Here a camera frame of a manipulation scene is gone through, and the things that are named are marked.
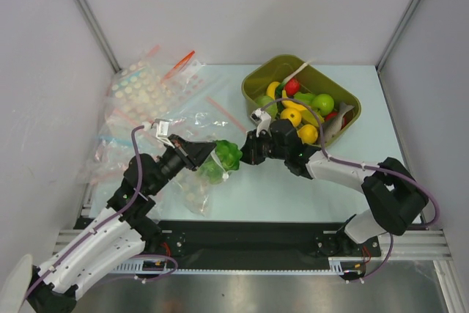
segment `white table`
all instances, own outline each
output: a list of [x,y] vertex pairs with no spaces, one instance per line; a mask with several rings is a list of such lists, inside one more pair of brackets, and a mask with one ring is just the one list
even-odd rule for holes
[[[254,129],[241,93],[243,79],[258,65],[217,65],[226,84],[212,98],[235,116],[247,129]],[[331,66],[316,68],[353,93],[361,102],[361,115],[331,147],[336,156],[357,161],[381,162],[388,156],[402,160],[398,141],[383,91],[373,66]],[[242,140],[236,140],[240,146]],[[177,197],[165,194],[163,219],[214,221],[298,221],[343,222],[361,213],[368,205],[365,197],[341,185],[296,177],[282,161],[267,160],[259,166],[242,164],[228,181],[216,186],[207,217],[193,214]],[[104,205],[104,199],[96,199]],[[93,207],[90,215],[97,213]]]

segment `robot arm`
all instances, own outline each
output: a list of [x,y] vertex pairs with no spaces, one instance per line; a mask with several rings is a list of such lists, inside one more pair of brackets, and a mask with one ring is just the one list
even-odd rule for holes
[[[266,158],[281,159],[297,176],[332,181],[365,195],[370,208],[353,216],[342,229],[354,243],[363,243],[385,232],[402,235],[429,201],[416,187],[398,177],[346,165],[347,161],[332,161],[319,147],[303,144],[287,119],[270,123],[270,115],[260,109],[251,118],[258,127],[248,132],[241,149],[241,161],[257,165]],[[387,158],[375,166],[411,177],[394,158]]]
[[[156,161],[148,154],[140,154],[142,186],[127,210],[107,221],[130,202],[137,188],[136,157],[130,161],[120,188],[99,216],[57,255],[34,268],[30,286],[45,275],[27,298],[36,312],[71,312],[76,301],[120,263],[141,252],[155,253],[159,248],[161,230],[146,217],[155,205],[151,196],[182,169],[197,170],[216,146],[212,142],[185,141],[177,135],[170,135],[165,144],[165,153]],[[54,263],[62,257],[55,268]]]

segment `olive green container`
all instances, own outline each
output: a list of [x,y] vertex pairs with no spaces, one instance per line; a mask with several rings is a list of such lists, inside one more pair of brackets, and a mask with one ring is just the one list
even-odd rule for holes
[[[304,61],[296,56],[279,55],[269,60],[247,76],[243,81],[241,90],[243,91],[244,98],[246,99],[248,116],[251,116],[252,111],[259,108],[259,105],[255,103],[255,100],[258,97],[265,95],[267,86],[271,82],[282,82],[303,63]],[[301,70],[301,72],[296,75],[296,79],[300,82],[301,92],[310,92],[316,95],[327,93],[330,95],[335,102],[334,111],[339,109],[340,102],[345,102],[346,104],[354,106],[354,109],[345,115],[349,123],[326,144],[326,146],[331,145],[358,119],[361,113],[360,102],[356,96],[339,86],[326,75],[314,69],[311,65],[308,65]]]

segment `white disc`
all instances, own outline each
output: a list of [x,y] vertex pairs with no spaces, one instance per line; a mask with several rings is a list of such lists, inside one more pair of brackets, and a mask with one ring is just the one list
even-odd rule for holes
[[18,313],[32,277],[32,255],[20,259],[0,292],[0,312]]

